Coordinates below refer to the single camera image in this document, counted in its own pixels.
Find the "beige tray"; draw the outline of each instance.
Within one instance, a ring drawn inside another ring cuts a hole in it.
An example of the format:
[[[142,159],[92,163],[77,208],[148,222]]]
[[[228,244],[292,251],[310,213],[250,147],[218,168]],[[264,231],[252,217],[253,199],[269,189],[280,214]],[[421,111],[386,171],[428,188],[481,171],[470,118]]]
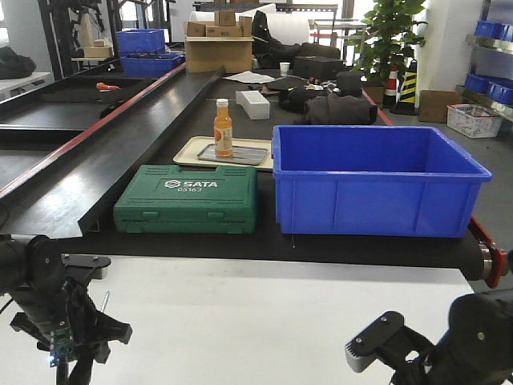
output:
[[[173,161],[176,164],[183,166],[222,166],[223,164],[232,166],[244,166],[243,164],[225,162],[221,163],[215,162],[213,160],[199,160],[198,154],[211,143],[214,143],[214,138],[211,136],[194,136],[182,147],[181,150],[178,151],[178,153],[173,158]],[[270,140],[234,139],[233,145],[267,149],[267,155],[265,156],[262,163],[254,167],[264,171],[273,170],[273,158],[271,157]]]

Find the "white paper cup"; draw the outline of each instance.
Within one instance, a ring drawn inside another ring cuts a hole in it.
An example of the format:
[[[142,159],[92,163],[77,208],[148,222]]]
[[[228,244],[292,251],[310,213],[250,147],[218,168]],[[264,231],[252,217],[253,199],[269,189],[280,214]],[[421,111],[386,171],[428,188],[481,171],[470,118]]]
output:
[[[288,75],[289,74],[289,68],[290,68],[290,63],[288,63],[288,62],[280,63],[280,75],[281,76]]]

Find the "white basket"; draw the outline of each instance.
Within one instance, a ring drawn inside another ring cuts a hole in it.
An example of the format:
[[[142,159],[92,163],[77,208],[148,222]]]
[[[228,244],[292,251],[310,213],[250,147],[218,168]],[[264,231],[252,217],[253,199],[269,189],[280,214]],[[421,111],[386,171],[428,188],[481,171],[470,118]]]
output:
[[[503,118],[478,104],[449,104],[447,125],[469,138],[497,136]]]

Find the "bottle label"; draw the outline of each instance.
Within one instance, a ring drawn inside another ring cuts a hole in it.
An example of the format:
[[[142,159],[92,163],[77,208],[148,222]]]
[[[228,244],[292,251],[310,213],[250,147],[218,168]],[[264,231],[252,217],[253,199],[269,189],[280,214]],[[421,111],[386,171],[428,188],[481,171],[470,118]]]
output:
[[[216,128],[214,127],[214,135],[216,142],[216,152],[232,151],[232,128]]]

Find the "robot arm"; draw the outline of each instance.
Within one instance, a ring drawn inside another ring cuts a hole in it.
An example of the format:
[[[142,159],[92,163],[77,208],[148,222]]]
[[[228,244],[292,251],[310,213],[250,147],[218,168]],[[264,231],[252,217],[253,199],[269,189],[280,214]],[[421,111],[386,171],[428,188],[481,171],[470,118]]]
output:
[[[105,363],[108,342],[128,343],[131,327],[98,311],[87,295],[92,278],[110,265],[108,258],[62,256],[44,236],[0,237],[0,294],[9,294],[23,309],[11,322],[50,352],[57,384],[87,385],[93,360]],[[67,364],[77,360],[71,375]]]
[[[407,361],[406,356],[418,352]],[[395,371],[394,385],[500,385],[513,372],[513,290],[468,294],[449,311],[449,329],[433,345],[386,312],[345,347],[356,371],[375,359]]]

